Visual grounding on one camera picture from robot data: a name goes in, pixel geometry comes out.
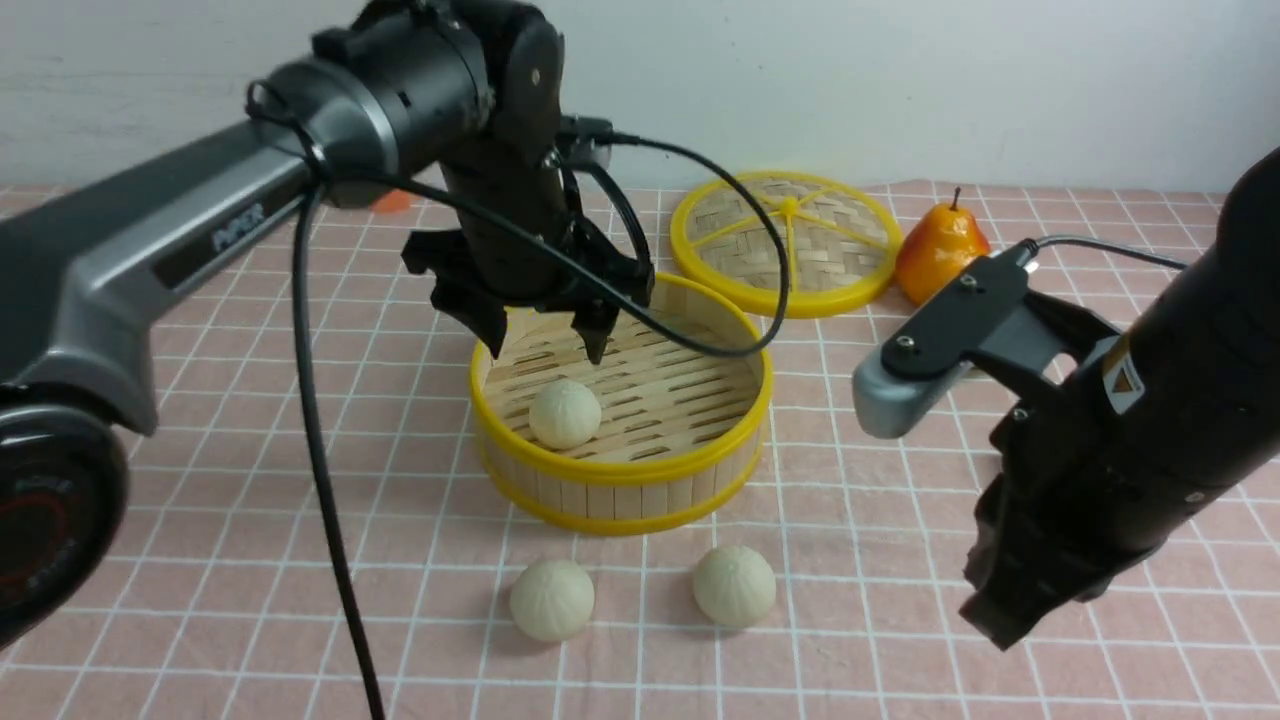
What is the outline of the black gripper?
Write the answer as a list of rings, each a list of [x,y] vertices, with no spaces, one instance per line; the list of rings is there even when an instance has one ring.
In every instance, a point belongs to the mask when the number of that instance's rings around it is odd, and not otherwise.
[[[1001,651],[1065,603],[1100,598],[1190,518],[1165,477],[1106,456],[1080,429],[1019,401],[991,432],[1001,465],[975,507],[959,615]]]
[[[447,193],[470,205],[453,231],[415,231],[401,258],[412,274],[439,282],[431,305],[465,325],[498,359],[506,341],[504,305],[572,310],[571,327],[586,359],[599,366],[620,310],[566,265],[576,263],[620,296],[648,307],[655,268],[644,232],[632,256],[616,250],[585,215],[577,172],[598,181],[618,210],[628,204],[607,172],[605,129],[561,129],[541,156],[529,160],[494,138],[445,155]]]

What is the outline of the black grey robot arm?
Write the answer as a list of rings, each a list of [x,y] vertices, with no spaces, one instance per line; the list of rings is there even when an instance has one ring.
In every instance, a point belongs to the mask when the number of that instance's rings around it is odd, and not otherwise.
[[[1231,187],[1213,245],[1044,400],[991,432],[961,618],[1009,650],[1277,455],[1279,154]]]

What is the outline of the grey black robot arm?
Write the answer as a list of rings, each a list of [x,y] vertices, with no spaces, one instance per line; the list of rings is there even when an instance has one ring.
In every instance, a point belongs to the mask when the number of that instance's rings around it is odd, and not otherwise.
[[[150,331],[316,202],[371,206],[439,167],[454,231],[406,269],[492,354],[509,307],[568,313],[599,363],[646,307],[644,240],[584,215],[570,154],[611,132],[561,111],[564,40],[518,1],[370,1],[253,85],[233,126],[3,223],[3,644],[64,605],[125,512],[115,429],[157,428]]]

